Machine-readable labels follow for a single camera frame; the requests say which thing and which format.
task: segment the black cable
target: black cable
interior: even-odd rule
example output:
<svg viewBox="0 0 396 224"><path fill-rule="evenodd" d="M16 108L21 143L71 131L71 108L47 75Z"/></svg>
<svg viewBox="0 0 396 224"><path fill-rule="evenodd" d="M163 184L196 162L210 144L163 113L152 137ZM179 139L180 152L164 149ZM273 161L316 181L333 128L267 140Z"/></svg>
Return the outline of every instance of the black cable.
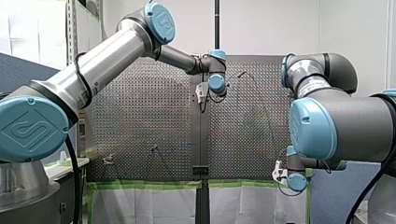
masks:
<svg viewBox="0 0 396 224"><path fill-rule="evenodd" d="M6 98L11 92L0 92L0 100Z"/></svg>
<svg viewBox="0 0 396 224"><path fill-rule="evenodd" d="M66 137L66 146L67 150L69 151L70 155L70 160L72 161L72 167L73 167L73 173L74 173L74 184L75 184L75 210L74 210L74 215L73 215L73 224L78 224L79 221L79 206L81 202L81 193L80 193L80 181L79 181L79 168L78 168L78 161L77 161L77 156L75 153L75 150L72 145L72 141L70 140L69 135Z"/></svg>
<svg viewBox="0 0 396 224"><path fill-rule="evenodd" d="M210 95L210 92L207 93L209 95L210 100L212 100L214 103L219 104L221 102L223 102L225 100L225 96L221 98L221 100L216 101L215 99L213 99L212 95Z"/></svg>
<svg viewBox="0 0 396 224"><path fill-rule="evenodd" d="M265 106L264 101L262 100L262 99L264 99L264 98L262 97L261 93L258 91L259 85L258 85L258 83L256 82L256 79L254 79L254 76L251 75L250 73L245 72L245 73L242 73L242 74L243 74L243 75L244 75L244 74L247 74L247 75L253 80L253 84L254 84L255 90L256 90L257 94L259 95L259 97L260 97L260 99L261 99L261 101L262 101L262 108L264 109L265 115L266 115L266 117L268 118L268 122L267 122L267 123L268 123L268 127L269 127L270 134L271 134L271 140L272 140L272 144L273 144L273 150L274 150L274 152L275 152L275 151L276 151L276 141L275 141L274 129L273 129L273 127L272 127L271 115L270 115L270 112L268 111L267 107Z"/></svg>
<svg viewBox="0 0 396 224"><path fill-rule="evenodd" d="M330 169L329 164L327 164L326 161L322 161L322 162L326 166L326 169L324 169L324 171L326 171L326 173L330 175L332 173L332 169Z"/></svg>
<svg viewBox="0 0 396 224"><path fill-rule="evenodd" d="M207 102L207 95L206 95L205 101L204 101L204 102L201 102L201 103L199 104L199 109L200 109L200 111L201 111L201 114L204 114L205 111L206 111L206 102Z"/></svg>
<svg viewBox="0 0 396 224"><path fill-rule="evenodd" d="M92 97L93 97L90 84L88 84L87 79L85 79L85 77L81 74L81 71L79 70L78 59L79 59L79 57L81 57L84 54L85 54L84 52L78 54L76 56L75 60L74 60L74 65L76 67L76 74L79 77L79 79L81 79L82 83L84 83L85 89L87 89L87 102L85 103L85 105L81 109L83 109L83 108L87 107L88 105L90 105L91 102L92 102Z"/></svg>
<svg viewBox="0 0 396 224"><path fill-rule="evenodd" d="M396 146L392 149L390 155L389 155L389 160L387 160L384 165L381 167L381 169L376 173L374 178L370 181L370 183L366 186L366 188L361 192L361 195L359 195L358 200L356 200L355 204L353 204L352 208L349 211L349 214L346 219L346 224L350 224L352 221L353 217L355 216L356 211L358 210L359 206L361 205L361 202L363 202L364 198L368 194L368 192L373 188L373 186L378 182L378 180L382 177L382 175L387 171L389 166L393 163L393 158L396 156Z"/></svg>

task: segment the blue panel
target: blue panel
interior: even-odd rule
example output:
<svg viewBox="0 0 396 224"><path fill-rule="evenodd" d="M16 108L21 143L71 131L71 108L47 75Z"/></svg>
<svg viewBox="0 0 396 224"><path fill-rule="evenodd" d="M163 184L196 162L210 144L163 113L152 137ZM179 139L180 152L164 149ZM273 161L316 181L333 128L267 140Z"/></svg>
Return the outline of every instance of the blue panel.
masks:
<svg viewBox="0 0 396 224"><path fill-rule="evenodd" d="M209 78L209 89L215 94L224 93L226 88L224 77L219 74L210 76Z"/></svg>
<svg viewBox="0 0 396 224"><path fill-rule="evenodd" d="M379 169L380 164L350 162L345 171L330 175L315 170L311 182L311 224L345 223L350 208Z"/></svg>
<svg viewBox="0 0 396 224"><path fill-rule="evenodd" d="M175 38L175 22L166 7L159 3L147 4L145 16L148 28L160 43L168 44Z"/></svg>
<svg viewBox="0 0 396 224"><path fill-rule="evenodd" d="M37 161L56 151L68 133L68 119L50 100L19 96L0 102L0 160Z"/></svg>
<svg viewBox="0 0 396 224"><path fill-rule="evenodd" d="M312 98L293 102L289 116L294 149L308 158L327 161L337 149L337 133L327 109Z"/></svg>
<svg viewBox="0 0 396 224"><path fill-rule="evenodd" d="M225 51L222 49L212 49L209 51L209 55L217 59L220 59L224 63L227 61L227 57L225 56Z"/></svg>

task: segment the pegboard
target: pegboard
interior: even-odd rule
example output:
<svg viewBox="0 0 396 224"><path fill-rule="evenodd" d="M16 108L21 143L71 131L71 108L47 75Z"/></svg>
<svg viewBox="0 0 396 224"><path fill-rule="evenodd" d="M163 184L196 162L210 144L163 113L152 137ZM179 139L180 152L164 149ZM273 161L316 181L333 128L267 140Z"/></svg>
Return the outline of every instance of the pegboard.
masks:
<svg viewBox="0 0 396 224"><path fill-rule="evenodd" d="M97 157L89 179L191 180L192 166L205 161L210 178L272 179L279 151L290 144L281 60L228 56L227 98L203 115L194 78L164 63L133 63L92 102L87 144ZM110 154L114 164L106 165Z"/></svg>
<svg viewBox="0 0 396 224"><path fill-rule="evenodd" d="M139 60L92 106L97 158L89 167L90 180L191 179L190 78L183 71ZM109 155L113 164L103 161Z"/></svg>
<svg viewBox="0 0 396 224"><path fill-rule="evenodd" d="M289 91L280 84L282 57L228 60L227 98L212 103L210 110L210 178L272 179L279 152L290 144Z"/></svg>

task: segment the wall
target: wall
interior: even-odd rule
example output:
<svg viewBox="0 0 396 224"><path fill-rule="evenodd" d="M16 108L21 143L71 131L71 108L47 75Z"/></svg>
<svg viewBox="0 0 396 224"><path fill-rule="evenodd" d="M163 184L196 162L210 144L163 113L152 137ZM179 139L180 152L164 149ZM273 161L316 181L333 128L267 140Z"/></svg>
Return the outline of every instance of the wall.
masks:
<svg viewBox="0 0 396 224"><path fill-rule="evenodd" d="M164 4L175 19L177 37L172 46L188 53L213 49L213 0L158 2ZM106 35L114 34L123 16L146 3L147 0L103 0ZM220 1L220 46L228 54L318 52L318 7L319 1L312 0Z"/></svg>
<svg viewBox="0 0 396 224"><path fill-rule="evenodd" d="M65 0L0 0L0 52L63 69Z"/></svg>
<svg viewBox="0 0 396 224"><path fill-rule="evenodd" d="M356 96L387 87L388 16L388 0L320 1L319 50L352 62L359 78Z"/></svg>

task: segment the cable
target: cable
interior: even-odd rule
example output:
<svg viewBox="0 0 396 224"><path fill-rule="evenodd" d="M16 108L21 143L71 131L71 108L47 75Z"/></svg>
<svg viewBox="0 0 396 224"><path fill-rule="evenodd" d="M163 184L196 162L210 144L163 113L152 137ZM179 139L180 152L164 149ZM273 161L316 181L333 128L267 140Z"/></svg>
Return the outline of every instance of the cable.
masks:
<svg viewBox="0 0 396 224"><path fill-rule="evenodd" d="M85 77L81 74L81 71L79 70L78 59L79 59L79 57L81 57L84 54L85 54L85 52L82 52L82 53L78 54L76 56L75 60L74 60L74 65L76 67L76 74L79 77L79 79L81 79L82 83L84 83L85 89L87 89L87 94L88 94L87 95L87 102L85 103L85 105L81 109L84 109L85 107L90 105L91 102L92 102L92 97L93 97L92 90L91 90L90 85L87 82L87 79L85 79Z"/></svg>
<svg viewBox="0 0 396 224"><path fill-rule="evenodd" d="M350 224L353 217L355 216L355 212L358 210L359 205L366 197L367 193L373 188L373 186L378 182L378 180L382 177L382 175L387 171L387 169L392 165L393 159L396 157L396 146L393 147L392 151L390 152L389 156L386 158L384 165L381 166L381 169L376 173L374 178L370 181L370 183L366 186L366 188L361 192L358 200L356 200L355 204L353 204L352 208L349 211L349 214L346 219L346 224Z"/></svg>
<svg viewBox="0 0 396 224"><path fill-rule="evenodd" d="M72 145L72 141L70 140L70 136L67 135L66 137L66 146L67 150L69 151L70 155L70 160L72 161L72 167L73 167L73 173L74 173L74 184L75 184L75 210L74 210L74 215L73 215L73 224L78 224L79 221L79 206L80 206L80 188L79 188L79 168L78 168L78 161L77 161L77 156L75 153L75 150Z"/></svg>
<svg viewBox="0 0 396 224"><path fill-rule="evenodd" d="M253 80L253 84L254 84L254 86L255 86L255 90L256 90L256 92L258 93L258 95L259 95L259 97L260 97L260 99L261 99L261 101L262 101L262 108L264 109L265 115L266 115L266 117L268 118L268 122L267 122L267 123L268 123L268 127L269 127L269 129L270 129L271 139L272 139L272 143L273 143L273 151L276 151L276 141L275 141L274 130L273 130L273 128L272 128L271 115L270 115L270 113L269 113L267 107L265 106L264 101L262 100L263 98L262 98L261 93L258 91L259 85L257 84L256 79L254 79L254 76L251 75L251 74L248 73L248 72L243 72L243 73L240 74L239 76L241 77L241 76L244 75L244 74L247 74L247 75Z"/></svg>
<svg viewBox="0 0 396 224"><path fill-rule="evenodd" d="M326 171L326 173L330 175L332 173L332 169L330 169L329 164L327 164L326 161L322 161L322 162L326 166L326 169L324 169L324 171Z"/></svg>
<svg viewBox="0 0 396 224"><path fill-rule="evenodd" d="M221 100L216 101L215 99L212 98L212 95L210 95L210 92L207 93L209 95L210 100L212 100L214 103L219 104L225 100L225 96L221 98Z"/></svg>
<svg viewBox="0 0 396 224"><path fill-rule="evenodd" d="M0 92L0 100L6 98L11 92Z"/></svg>

